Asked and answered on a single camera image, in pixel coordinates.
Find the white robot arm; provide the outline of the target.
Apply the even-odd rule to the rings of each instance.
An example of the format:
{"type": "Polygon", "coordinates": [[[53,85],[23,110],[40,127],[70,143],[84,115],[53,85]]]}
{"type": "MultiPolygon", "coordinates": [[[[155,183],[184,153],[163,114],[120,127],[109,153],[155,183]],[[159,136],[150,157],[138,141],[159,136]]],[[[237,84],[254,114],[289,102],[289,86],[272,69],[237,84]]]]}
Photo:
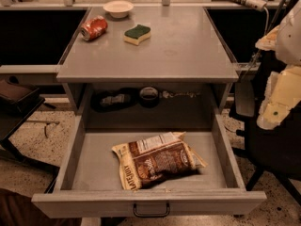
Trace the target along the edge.
{"type": "Polygon", "coordinates": [[[273,130],[301,102],[301,0],[255,46],[274,51],[277,60],[286,64],[280,73],[269,75],[257,118],[261,129],[273,130]]]}

